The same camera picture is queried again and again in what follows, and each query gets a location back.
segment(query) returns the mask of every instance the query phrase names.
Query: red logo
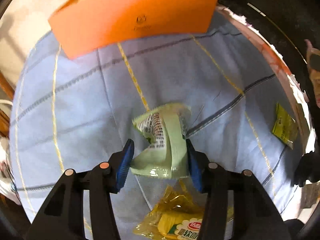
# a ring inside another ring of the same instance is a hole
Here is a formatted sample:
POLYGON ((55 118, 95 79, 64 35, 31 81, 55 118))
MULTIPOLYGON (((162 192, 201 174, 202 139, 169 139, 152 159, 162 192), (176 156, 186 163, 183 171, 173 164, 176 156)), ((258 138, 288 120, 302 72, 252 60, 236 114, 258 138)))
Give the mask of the red logo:
POLYGON ((200 222, 191 222, 188 225, 188 228, 191 230, 200 230, 201 223, 200 222))

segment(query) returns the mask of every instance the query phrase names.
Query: white cable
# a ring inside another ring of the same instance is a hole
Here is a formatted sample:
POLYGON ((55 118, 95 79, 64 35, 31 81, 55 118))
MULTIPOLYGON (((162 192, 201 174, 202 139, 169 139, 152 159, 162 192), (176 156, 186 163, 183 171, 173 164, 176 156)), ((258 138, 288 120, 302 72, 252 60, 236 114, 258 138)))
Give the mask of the white cable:
POLYGON ((9 100, 0 99, 0 104, 13 106, 13 103, 9 100))

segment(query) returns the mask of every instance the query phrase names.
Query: yellow stripe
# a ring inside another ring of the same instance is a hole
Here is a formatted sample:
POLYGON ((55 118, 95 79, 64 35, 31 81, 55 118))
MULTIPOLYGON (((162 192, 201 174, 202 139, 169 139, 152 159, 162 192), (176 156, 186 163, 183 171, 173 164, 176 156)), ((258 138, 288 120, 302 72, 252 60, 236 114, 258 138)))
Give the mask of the yellow stripe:
POLYGON ((212 60, 212 62, 216 65, 217 69, 221 72, 221 74, 224 76, 224 78, 229 82, 231 86, 233 86, 240 94, 244 95, 244 92, 234 84, 230 78, 224 73, 223 69, 218 65, 218 63, 215 61, 215 59, 211 56, 211 54, 206 50, 202 44, 196 40, 196 38, 191 35, 195 43, 209 56, 209 58, 212 60))
POLYGON ((58 140, 57 140, 57 123, 56 123, 56 114, 54 111, 54 104, 56 102, 56 76, 57 76, 57 68, 58 68, 58 57, 59 57, 60 52, 61 52, 61 44, 59 45, 59 50, 57 52, 56 60, 54 63, 51 109, 52 109, 52 123, 53 123, 53 142, 54 142, 54 146, 56 148, 56 154, 58 156, 61 172, 64 173, 64 166, 63 166, 61 153, 59 150, 58 140))
POLYGON ((269 170, 269 172, 270 172, 270 174, 271 174, 271 178, 272 178, 272 182, 273 182, 273 183, 272 183, 273 195, 276 196, 276 193, 275 193, 275 182, 276 182, 276 181, 275 181, 275 177, 274 177, 274 175, 273 175, 273 171, 272 171, 271 166, 270 166, 270 162, 269 162, 269 160, 268 160, 268 158, 267 158, 267 156, 266 156, 266 154, 265 154, 265 152, 264 152, 264 150, 263 150, 263 148, 262 148, 262 145, 261 145, 261 143, 260 143, 258 134, 257 134, 255 128, 253 127, 253 124, 252 124, 249 116, 247 115, 246 112, 244 112, 244 114, 245 114, 245 117, 247 118, 247 120, 248 120, 248 122, 249 122, 249 124, 250 124, 250 127, 251 127, 251 129, 252 129, 252 132, 253 132, 254 136, 256 137, 256 140, 257 140, 257 143, 258 143, 258 147, 259 147, 259 149, 260 149, 260 151, 261 151, 261 153, 262 153, 262 155, 263 155, 263 157, 264 157, 264 159, 265 159, 265 161, 266 161, 267 168, 268 168, 268 170, 269 170))
POLYGON ((129 62, 128 62, 127 56, 125 55, 124 50, 123 50, 123 48, 122 48, 122 46, 121 46, 120 43, 118 43, 118 48, 119 48, 119 51, 120 51, 120 53, 121 53, 121 56, 122 56, 122 58, 123 58, 123 60, 124 60, 124 63, 125 63, 125 65, 126 65, 127 68, 128 68, 128 72, 129 72, 129 74, 130 74, 130 76, 131 76, 132 82, 133 82, 134 86, 136 87, 136 90, 137 90, 137 92, 138 92, 138 94, 139 94, 139 96, 140 96, 140 98, 141 98, 141 101, 142 101, 142 103, 143 103, 143 106, 144 106, 144 108, 146 109, 146 111, 148 112, 148 111, 150 111, 149 106, 148 106, 148 103, 147 103, 145 97, 143 96, 142 90, 141 90, 141 88, 140 88, 140 86, 139 86, 139 84, 138 84, 137 79, 135 78, 135 76, 134 76, 134 74, 133 74, 133 71, 132 71, 132 68, 131 68, 131 66, 130 66, 130 64, 129 64, 129 62))
POLYGON ((20 174, 20 177, 21 177, 22 187, 23 187, 24 193, 26 194, 26 198, 27 198, 28 204, 30 205, 30 209, 33 212, 33 214, 36 215, 36 212, 35 212, 34 208, 31 205, 31 201, 29 199, 29 195, 28 195, 28 192, 27 192, 27 189, 26 189, 26 185, 24 183, 24 179, 23 179, 22 171, 21 171, 21 166, 20 166, 20 161, 19 161, 19 152, 18 152, 18 109, 20 108, 20 100, 21 100, 21 95, 22 95, 23 82, 24 82, 25 73, 27 72, 27 68, 28 68, 28 65, 26 66, 26 69, 23 72, 23 76, 22 76, 22 79, 21 79, 20 90, 19 90, 19 95, 18 95, 17 106, 16 106, 16 116, 15 116, 15 121, 16 121, 15 122, 15 141, 16 142, 15 142, 15 146, 16 146, 17 165, 18 165, 19 174, 20 174))
MULTIPOLYGON (((192 39, 195 41, 195 43, 209 56, 209 58, 212 60, 212 62, 215 64, 215 66, 218 68, 218 70, 219 70, 220 73, 224 76, 224 78, 229 82, 229 84, 230 84, 231 86, 233 86, 235 90, 237 90, 240 94, 242 94, 242 95, 245 97, 245 94, 244 94, 244 92, 242 91, 242 89, 240 89, 239 87, 237 87, 236 84, 233 83, 233 82, 230 80, 230 78, 228 78, 228 76, 224 73, 223 69, 218 65, 218 63, 217 63, 217 62, 215 61, 215 59, 211 56, 211 54, 206 50, 206 48, 205 48, 204 46, 202 46, 202 44, 201 44, 199 41, 197 41, 196 38, 195 38, 193 35, 191 35, 191 37, 192 37, 192 39)), ((265 154, 265 152, 264 152, 264 150, 263 150, 263 148, 262 148, 262 145, 261 145, 261 143, 260 143, 258 134, 257 134, 257 132, 256 132, 256 130, 255 130, 255 128, 254 128, 254 126, 253 126, 253 124, 252 124, 249 116, 247 115, 246 112, 244 112, 244 114, 245 114, 245 117, 247 118, 247 120, 248 120, 248 122, 249 122, 249 124, 250 124, 250 127, 251 127, 251 129, 252 129, 252 132, 253 132, 254 136, 256 137, 256 140, 257 140, 257 143, 258 143, 258 147, 259 147, 259 149, 260 149, 260 152, 262 153, 263 158, 264 158, 265 161, 266 161, 266 165, 267 165, 267 168, 268 168, 268 170, 269 170, 269 173, 271 174, 272 181, 273 181, 272 191, 273 191, 273 195, 275 196, 275 195, 276 195, 276 194, 275 194, 275 178, 274 178, 274 175, 273 175, 273 171, 272 171, 272 169, 271 169, 271 166, 270 166, 270 162, 269 162, 269 160, 268 160, 268 158, 267 158, 267 156, 266 156, 266 154, 265 154)))
POLYGON ((83 224, 84 226, 90 231, 91 235, 92 235, 92 229, 89 226, 89 224, 87 223, 87 220, 85 219, 85 217, 83 217, 83 224))

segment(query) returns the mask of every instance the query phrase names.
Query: yellow snack bag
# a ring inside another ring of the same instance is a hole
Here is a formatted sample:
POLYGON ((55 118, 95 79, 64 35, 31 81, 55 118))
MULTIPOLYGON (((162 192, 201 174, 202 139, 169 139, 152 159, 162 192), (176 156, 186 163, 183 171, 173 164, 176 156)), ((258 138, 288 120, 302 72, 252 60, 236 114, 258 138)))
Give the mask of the yellow snack bag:
MULTIPOLYGON (((204 208, 195 204, 186 186, 180 180, 182 193, 171 186, 165 190, 164 196, 146 215, 143 222, 136 226, 133 233, 154 240, 197 239, 204 208)), ((233 217, 233 208, 228 208, 227 221, 233 217)))
POLYGON ((293 142, 298 135, 298 125, 279 103, 277 103, 276 113, 277 121, 272 133, 293 149, 293 142))

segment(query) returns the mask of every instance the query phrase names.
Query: screw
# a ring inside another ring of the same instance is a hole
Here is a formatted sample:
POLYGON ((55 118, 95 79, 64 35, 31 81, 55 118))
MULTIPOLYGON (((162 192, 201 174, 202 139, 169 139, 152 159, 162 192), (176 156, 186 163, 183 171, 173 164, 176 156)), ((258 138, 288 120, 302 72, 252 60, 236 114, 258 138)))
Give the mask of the screw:
POLYGON ((64 172, 64 174, 66 174, 67 176, 70 176, 73 174, 73 169, 68 169, 64 172))
POLYGON ((100 163, 100 168, 106 169, 106 168, 108 168, 108 167, 109 167, 109 163, 107 163, 107 162, 100 163))
POLYGON ((210 162, 210 163, 208 164, 208 167, 209 167, 210 169, 216 169, 216 168, 218 168, 218 164, 217 164, 217 163, 214 163, 214 162, 210 162))
POLYGON ((243 174, 244 174, 245 176, 250 177, 250 176, 252 175, 252 171, 250 171, 250 170, 244 170, 244 171, 243 171, 243 174))

